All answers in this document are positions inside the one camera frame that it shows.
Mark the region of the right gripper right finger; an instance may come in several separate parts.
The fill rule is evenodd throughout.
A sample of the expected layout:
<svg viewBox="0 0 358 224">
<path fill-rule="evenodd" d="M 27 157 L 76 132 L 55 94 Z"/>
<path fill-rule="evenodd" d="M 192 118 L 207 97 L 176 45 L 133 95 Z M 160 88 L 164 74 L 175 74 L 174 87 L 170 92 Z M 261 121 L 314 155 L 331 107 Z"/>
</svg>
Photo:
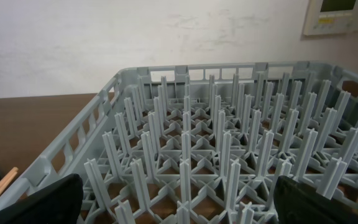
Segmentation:
<svg viewBox="0 0 358 224">
<path fill-rule="evenodd" d="M 284 175 L 277 179 L 273 202 L 279 224 L 358 224 L 358 214 Z"/>
</svg>

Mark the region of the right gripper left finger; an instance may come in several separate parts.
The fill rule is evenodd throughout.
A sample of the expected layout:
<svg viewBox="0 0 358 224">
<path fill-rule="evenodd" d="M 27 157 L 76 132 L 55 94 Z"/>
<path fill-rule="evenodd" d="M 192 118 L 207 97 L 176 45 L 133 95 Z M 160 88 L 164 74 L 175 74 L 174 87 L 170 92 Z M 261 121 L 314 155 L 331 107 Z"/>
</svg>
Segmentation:
<svg viewBox="0 0 358 224">
<path fill-rule="evenodd" d="M 83 200 L 83 181 L 70 174 L 0 211 L 0 224 L 76 223 Z"/>
</svg>

